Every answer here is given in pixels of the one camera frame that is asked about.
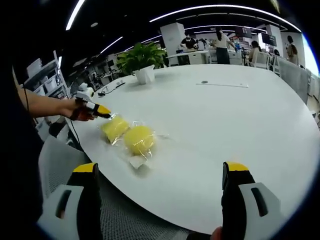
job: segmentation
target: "round table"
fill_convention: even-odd
[[[127,76],[126,84],[94,97],[166,136],[152,167],[135,170],[119,156],[100,130],[106,119],[74,122],[83,150],[105,177],[160,218],[211,234],[223,223],[223,162],[239,162],[280,199],[287,220],[311,187],[319,159],[320,133],[300,97],[258,68],[203,64],[154,72],[151,84]]]

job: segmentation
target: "yellow sponge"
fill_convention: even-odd
[[[115,116],[111,121],[103,124],[101,129],[110,143],[113,143],[129,129],[129,124],[122,117]]]
[[[153,131],[147,126],[135,126],[125,133],[124,144],[133,154],[142,155],[155,144]]]

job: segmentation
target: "human hand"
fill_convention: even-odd
[[[212,233],[210,240],[221,240],[222,237],[222,226],[217,227]]]
[[[64,99],[60,106],[60,114],[71,120],[88,121],[95,119],[85,106],[85,102],[77,102],[76,99]]]

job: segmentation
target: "potted plant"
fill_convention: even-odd
[[[154,42],[147,45],[137,43],[132,50],[117,57],[116,65],[125,75],[133,74],[140,84],[146,84],[155,79],[153,69],[164,64],[165,54]]]

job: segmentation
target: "green plant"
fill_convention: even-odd
[[[123,52],[117,57],[116,65],[125,75],[129,75],[133,71],[151,65],[158,67],[164,64],[163,55],[165,54],[166,52],[158,49],[154,42],[147,45],[137,43],[132,50]]]

